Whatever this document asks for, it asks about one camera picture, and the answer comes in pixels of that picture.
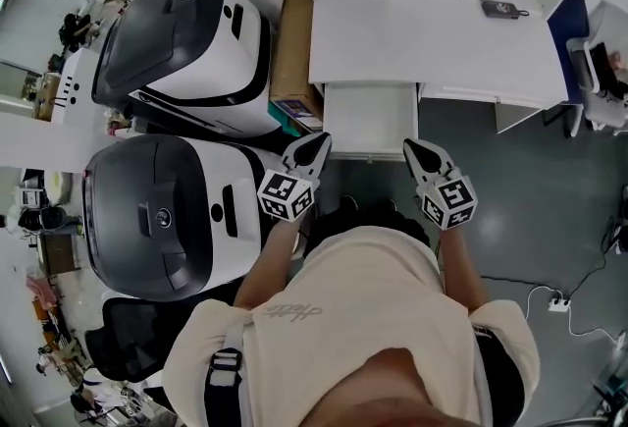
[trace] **person in background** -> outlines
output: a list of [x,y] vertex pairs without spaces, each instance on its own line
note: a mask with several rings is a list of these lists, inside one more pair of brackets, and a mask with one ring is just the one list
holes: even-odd
[[81,235],[82,221],[79,216],[68,216],[63,207],[30,209],[14,204],[7,215],[0,214],[0,229],[10,234],[23,230],[27,235]]
[[624,83],[628,83],[628,70],[626,70],[626,65],[621,60],[621,54],[617,51],[611,52],[608,56],[608,63],[615,72],[615,77]]
[[97,29],[98,23],[92,23],[89,15],[79,19],[75,14],[68,14],[59,29],[59,38],[63,46],[74,53],[85,44],[87,33],[93,28]]
[[65,364],[67,360],[83,358],[79,341],[76,338],[61,348],[53,350],[49,346],[40,347],[38,352],[39,361],[35,365],[35,369],[43,376],[46,376],[46,368],[49,366],[56,368]]
[[96,368],[89,368],[83,375],[82,384],[72,392],[70,403],[79,413],[98,414],[103,410],[125,407],[124,389],[122,382],[109,380]]

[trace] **bag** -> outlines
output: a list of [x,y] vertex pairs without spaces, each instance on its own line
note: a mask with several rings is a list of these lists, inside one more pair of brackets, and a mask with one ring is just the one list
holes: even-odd
[[[223,348],[210,360],[205,380],[205,414],[209,425],[253,427],[243,355],[244,326],[232,326]],[[512,427],[523,412],[525,391],[521,374],[497,335],[473,327],[476,344],[474,384],[483,427]]]

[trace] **white desk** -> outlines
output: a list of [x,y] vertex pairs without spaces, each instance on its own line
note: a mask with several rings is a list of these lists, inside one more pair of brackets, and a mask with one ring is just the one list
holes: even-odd
[[347,86],[418,82],[421,98],[494,102],[498,132],[567,98],[547,23],[488,19],[477,0],[317,1],[309,79],[326,100]]

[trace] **cable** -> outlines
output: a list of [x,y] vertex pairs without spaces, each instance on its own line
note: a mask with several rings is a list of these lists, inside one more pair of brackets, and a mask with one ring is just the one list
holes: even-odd
[[576,286],[576,288],[569,294],[569,299],[571,299],[573,297],[574,294],[576,294],[576,292],[582,288],[582,285],[585,283],[585,281],[587,279],[589,279],[589,277],[591,277],[593,274],[595,274],[596,272],[599,272],[601,270],[603,270],[604,268],[606,268],[606,256],[603,254],[602,255],[602,261],[603,264],[602,266],[598,267],[598,268],[594,268],[593,270],[589,271],[589,273],[587,275],[584,276],[584,278],[582,279],[582,281],[580,281],[578,283],[578,286]]
[[534,281],[524,281],[521,279],[509,279],[508,277],[493,277],[491,275],[481,275],[480,276],[482,279],[488,279],[489,281],[504,281],[504,282],[511,282],[512,284],[523,284],[524,286],[532,286],[532,287],[546,287],[548,289],[551,289],[553,291],[557,291],[560,293],[560,290],[550,286],[549,284],[542,284],[540,282],[534,282]]
[[548,290],[550,292],[554,292],[554,293],[558,293],[560,294],[560,298],[563,299],[564,296],[562,295],[562,292],[560,290],[555,290],[554,288],[550,288],[549,286],[536,286],[535,288],[531,288],[530,292],[528,293],[528,304],[527,304],[527,308],[526,308],[526,320],[528,320],[528,315],[530,315],[530,297],[532,296],[532,293],[536,290],[539,289],[545,289]]
[[[582,288],[582,285],[585,283],[585,281],[587,279],[589,279],[589,277],[591,277],[593,274],[603,270],[604,268],[606,268],[606,254],[612,249],[612,247],[615,245],[615,243],[617,242],[617,238],[613,238],[612,237],[612,233],[615,229],[615,220],[613,219],[612,215],[608,216],[608,219],[606,220],[606,227],[604,229],[604,235],[602,236],[602,241],[600,242],[600,251],[602,253],[602,266],[598,267],[598,268],[594,268],[593,270],[589,271],[583,278],[582,281],[580,281],[578,283],[578,285],[575,287],[575,289],[573,289],[571,291],[571,293],[569,294],[568,299],[571,299],[573,297],[574,294],[576,294],[576,292]],[[611,239],[610,242],[608,243],[607,246],[604,246],[604,244],[606,243],[606,241],[608,239]]]
[[569,312],[569,316],[568,316],[568,318],[569,318],[569,334],[570,334],[572,337],[586,337],[587,335],[592,335],[593,333],[595,333],[595,332],[597,332],[597,331],[600,331],[601,333],[604,333],[605,335],[607,335],[607,336],[608,336],[608,338],[609,338],[609,339],[610,339],[610,340],[611,340],[611,341],[612,341],[612,342],[613,342],[616,346],[617,346],[617,345],[619,345],[618,340],[617,340],[617,339],[615,339],[615,338],[613,338],[613,337],[610,335],[610,333],[609,333],[606,329],[603,329],[603,328],[595,328],[595,329],[592,329],[591,331],[585,331],[584,333],[574,333],[574,332],[571,330],[571,306],[569,306],[569,307],[567,308],[567,311]]

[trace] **person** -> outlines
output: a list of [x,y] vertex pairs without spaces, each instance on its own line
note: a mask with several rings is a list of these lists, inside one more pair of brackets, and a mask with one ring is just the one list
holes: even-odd
[[608,64],[615,72],[615,76],[618,80],[628,83],[628,70],[626,69],[626,65],[621,60],[621,53],[618,51],[611,52],[608,56]]
[[51,348],[50,346],[40,347],[37,352],[39,353],[39,360],[35,364],[35,369],[38,373],[46,376],[46,368],[48,366],[62,366],[65,361],[73,359],[82,359],[82,350],[80,349],[79,341],[74,338],[67,345],[61,348]]
[[125,407],[130,393],[121,382],[109,380],[91,367],[85,371],[80,386],[70,395],[70,402],[79,413],[98,414],[103,410]]
[[23,230],[36,235],[80,235],[82,223],[79,216],[68,216],[63,207],[30,209],[14,204],[7,215],[0,214],[0,228],[10,234]]
[[89,15],[79,18],[75,14],[68,14],[59,29],[61,43],[74,53],[85,44],[87,32],[93,27],[98,27],[98,23],[93,23]]
[[223,369],[209,363],[227,332],[243,328],[255,427],[514,425],[538,351],[521,308],[490,300],[459,227],[440,235],[444,282],[423,228],[392,201],[363,212],[343,197],[314,221],[287,284],[298,231],[275,225],[234,305],[199,304],[179,334],[163,384],[183,423],[237,425],[206,381]]

